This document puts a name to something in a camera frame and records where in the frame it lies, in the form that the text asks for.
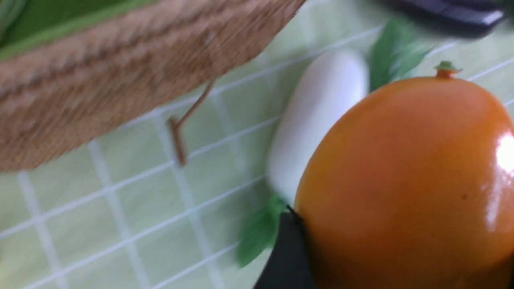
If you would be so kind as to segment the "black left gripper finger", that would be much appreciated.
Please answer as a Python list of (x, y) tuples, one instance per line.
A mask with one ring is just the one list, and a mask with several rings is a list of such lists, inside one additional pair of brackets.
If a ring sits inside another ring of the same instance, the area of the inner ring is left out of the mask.
[(307, 254), (302, 218), (288, 207), (279, 218), (279, 231), (255, 289), (316, 289)]

